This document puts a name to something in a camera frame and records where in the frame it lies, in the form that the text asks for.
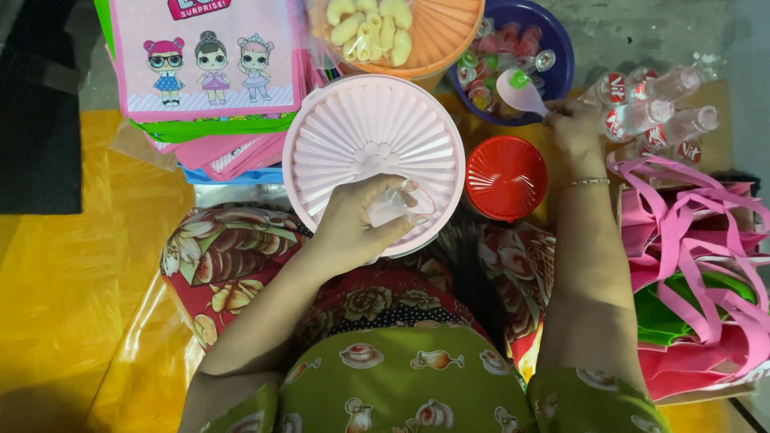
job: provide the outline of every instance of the bracelet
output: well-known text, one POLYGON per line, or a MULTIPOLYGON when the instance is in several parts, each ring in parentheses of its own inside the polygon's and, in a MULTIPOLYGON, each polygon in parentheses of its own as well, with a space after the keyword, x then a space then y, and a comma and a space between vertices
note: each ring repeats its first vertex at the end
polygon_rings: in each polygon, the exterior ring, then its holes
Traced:
POLYGON ((606 177, 589 177, 587 179, 582 180, 575 180, 574 182, 565 183, 562 185, 564 188, 568 186, 586 186, 586 185, 596 185, 599 183, 603 183, 604 185, 609 185, 610 180, 606 177))

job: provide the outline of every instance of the plastic spoon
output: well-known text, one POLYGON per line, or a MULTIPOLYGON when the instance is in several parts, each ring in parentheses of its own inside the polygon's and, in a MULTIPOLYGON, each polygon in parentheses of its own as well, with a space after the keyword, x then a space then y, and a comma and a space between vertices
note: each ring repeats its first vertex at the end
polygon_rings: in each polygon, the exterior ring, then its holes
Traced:
POLYGON ((497 93, 509 106, 545 117, 549 111, 532 80, 519 69, 508 69, 497 79, 497 93))

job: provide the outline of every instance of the pink plastic container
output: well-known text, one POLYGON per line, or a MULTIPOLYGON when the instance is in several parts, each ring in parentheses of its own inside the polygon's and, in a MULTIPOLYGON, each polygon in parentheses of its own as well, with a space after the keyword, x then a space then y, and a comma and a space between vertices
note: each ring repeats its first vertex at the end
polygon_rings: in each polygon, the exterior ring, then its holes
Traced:
POLYGON ((449 113, 430 93, 392 76, 350 76, 311 92, 286 135, 283 178, 297 215, 315 231, 335 186, 378 173, 415 180, 437 212, 382 254, 428 244, 463 192, 465 153, 449 113))

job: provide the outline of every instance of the cartoon doll illustration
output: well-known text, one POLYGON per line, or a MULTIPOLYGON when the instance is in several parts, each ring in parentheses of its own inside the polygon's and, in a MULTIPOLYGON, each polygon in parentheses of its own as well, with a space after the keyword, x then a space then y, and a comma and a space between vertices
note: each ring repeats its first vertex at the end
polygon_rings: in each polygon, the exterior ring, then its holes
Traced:
POLYGON ((182 47, 185 42, 182 38, 173 41, 145 41, 144 48, 147 51, 147 66, 160 74, 154 87, 160 90, 163 105, 179 106, 179 90, 185 86, 176 76, 185 62, 182 59, 182 47))
POLYGON ((230 88, 230 80, 222 72, 229 61, 227 49, 216 38, 216 33, 209 30, 200 34, 200 42, 195 47, 196 64, 203 69, 203 75, 198 80, 203 84, 203 91, 209 94, 209 104, 215 106, 219 98, 219 104, 225 105, 225 90, 230 88))
POLYGON ((270 101, 270 95, 267 94, 267 84, 270 83, 270 74, 265 72, 265 68, 270 64, 270 52, 276 48, 272 42, 265 42, 259 34, 238 39, 238 46, 241 47, 241 59, 238 62, 238 69, 249 77, 243 82, 243 87, 249 90, 251 102, 256 102, 256 93, 262 96, 262 99, 270 101))

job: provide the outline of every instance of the green bag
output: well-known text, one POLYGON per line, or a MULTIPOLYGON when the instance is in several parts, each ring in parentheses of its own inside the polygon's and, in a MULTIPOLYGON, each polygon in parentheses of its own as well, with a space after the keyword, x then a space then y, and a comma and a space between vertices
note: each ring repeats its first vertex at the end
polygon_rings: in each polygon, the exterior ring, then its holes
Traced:
MULTIPOLYGON (((706 287, 728 289, 754 305, 758 303, 756 292, 740 280, 712 271, 701 272, 701 277, 706 287)), ((701 314, 703 313, 681 272, 667 278, 666 285, 701 314)), ((639 341, 667 347, 671 346, 677 338, 694 335, 695 332, 658 299, 657 288, 657 283, 649 284, 634 294, 639 341)), ((727 319, 728 313, 723 308, 717 306, 717 312, 722 320, 727 319)))
MULTIPOLYGON (((109 10, 110 0, 94 0, 99 23, 112 58, 115 54, 115 36, 112 31, 112 16, 109 10)), ((148 133, 154 140, 163 143, 184 143, 205 136, 225 136, 232 134, 267 134, 281 133, 291 126, 296 112, 285 112, 273 119, 270 116, 255 114, 249 116, 224 116, 194 119, 190 121, 172 120, 152 123, 131 123, 148 133)))

